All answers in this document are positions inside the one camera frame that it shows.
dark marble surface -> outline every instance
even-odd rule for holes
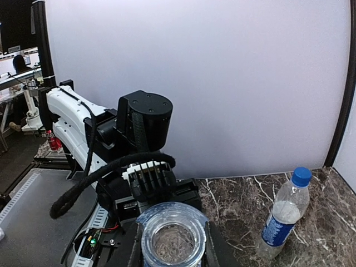
[[[275,194],[291,174],[200,180],[205,214],[220,228],[242,266],[356,267],[356,196],[331,168],[313,171],[310,204],[283,251],[255,253]]]

wire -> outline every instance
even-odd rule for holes
[[[68,93],[66,90],[61,88],[61,91],[63,93],[65,93],[66,95],[72,97],[73,99],[80,101],[80,104],[82,104],[90,113],[90,117],[91,117],[91,123],[92,123],[92,127],[91,127],[91,133],[90,133],[90,141],[89,141],[89,150],[88,150],[88,158],[87,158],[87,162],[85,164],[85,168],[84,168],[84,177],[88,176],[89,171],[90,171],[90,166],[91,166],[91,162],[93,159],[93,148],[94,148],[94,143],[95,143],[95,136],[96,136],[96,129],[97,129],[97,124],[96,124],[96,119],[95,119],[95,115],[94,113],[91,111],[91,109],[83,102],[81,101],[78,97],[72,95],[71,93]]]
[[[64,92],[65,94],[69,95],[70,97],[74,98],[75,100],[79,100],[79,98],[75,97],[74,95],[68,93],[67,91],[61,89],[62,92]],[[85,165],[85,169],[84,169],[84,177],[88,176],[88,173],[89,173],[89,170],[90,170],[90,167],[91,167],[91,162],[92,162],[92,158],[93,158],[93,147],[94,147],[94,142],[95,142],[95,133],[96,133],[96,120],[95,120],[95,116],[93,114],[93,112],[91,111],[91,109],[83,102],[81,101],[81,104],[87,108],[87,110],[89,111],[90,113],[90,116],[91,116],[91,121],[92,121],[92,131],[91,131],[91,134],[90,134],[90,143],[89,143],[89,150],[88,150],[88,158],[87,158],[87,162],[86,162],[86,165]],[[70,246],[71,244],[73,243],[73,241],[76,239],[76,236],[78,235],[80,229],[83,228],[83,226],[85,225],[86,222],[88,222],[91,214],[94,212],[94,209],[96,207],[98,203],[98,196],[96,197],[96,201],[95,201],[95,204],[93,206],[93,208],[91,209],[90,213],[88,214],[88,216],[85,218],[85,220],[82,222],[82,224],[77,228],[76,232],[74,233],[71,241],[68,243],[68,246],[65,250],[65,253],[63,254],[62,256],[62,259],[61,259],[61,264],[63,264],[65,258],[67,257],[68,255],[68,252],[70,250]]]
[[[116,169],[128,166],[129,164],[147,162],[152,160],[158,162],[167,162],[172,168],[176,165],[175,159],[172,156],[160,152],[129,154],[127,156],[113,160],[107,165],[100,167],[98,170],[81,179],[72,188],[65,192],[55,203],[53,203],[50,210],[51,218],[57,219],[67,213],[67,211],[77,201],[78,197],[82,194],[84,189],[90,186],[93,182],[102,178],[103,176],[111,173]]]
[[[41,68],[41,66],[37,66],[37,67],[35,67],[35,68],[33,69],[32,78],[33,78],[34,80],[36,80],[36,78],[34,77],[34,73],[36,72],[36,69],[38,69],[38,68]]]
[[[103,233],[110,233],[111,231],[116,230],[120,225],[118,223],[116,223],[116,225],[113,228],[108,228],[108,229],[104,229],[102,232]]]
[[[26,86],[26,87],[29,87],[29,88],[36,88],[37,86],[29,86],[29,85],[27,85],[27,84],[25,84],[24,82],[22,82],[22,81],[20,81],[18,78],[16,78],[14,75],[12,75],[11,73],[9,73],[9,76],[11,77],[11,78],[14,78],[16,81],[18,81],[19,83],[22,83],[24,86]]]
[[[68,243],[65,252],[62,255],[61,258],[61,264],[63,264],[68,256],[68,253],[71,249],[71,245],[74,242],[74,240],[76,239],[76,236],[78,235],[79,231],[84,227],[84,225],[89,221],[89,218],[91,217],[92,213],[94,212],[96,205],[98,204],[98,196],[96,196],[96,200],[95,203],[93,205],[93,207],[91,208],[90,212],[88,213],[88,215],[86,216],[86,218],[84,219],[84,221],[81,223],[81,225],[77,228],[77,230],[74,232],[73,237],[71,238],[70,242]]]
[[[77,240],[78,238],[80,238],[81,235],[85,234],[85,232],[86,232],[87,230],[94,230],[94,229],[95,229],[95,230],[104,230],[105,228],[87,227],[87,228],[81,230],[81,231],[77,234],[77,236],[76,236],[76,238],[74,239],[73,242],[75,242],[75,240]]]
[[[75,160],[74,161],[74,168],[73,168],[73,170],[71,171],[71,173],[68,175],[68,177],[67,177],[67,181],[70,181],[70,180],[72,180],[73,179],[73,177],[74,177],[74,174],[77,172],[77,161]]]

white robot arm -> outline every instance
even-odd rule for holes
[[[64,91],[79,99],[79,101],[64,93]],[[105,113],[104,107],[95,105],[81,97],[70,86],[57,87],[47,93],[49,110],[59,116],[58,120],[53,122],[53,133],[69,149],[72,157],[84,169],[88,154],[84,119],[91,116],[88,109],[81,102],[90,107],[95,116]],[[105,164],[106,162],[103,159],[93,153],[90,173]]]

bottle label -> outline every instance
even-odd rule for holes
[[[282,224],[270,214],[262,231],[262,239],[270,246],[281,246],[294,226],[295,224]]]

red can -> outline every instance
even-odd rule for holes
[[[61,140],[59,140],[51,130],[46,131],[46,137],[48,143],[50,144],[51,150],[57,151],[62,147]]]

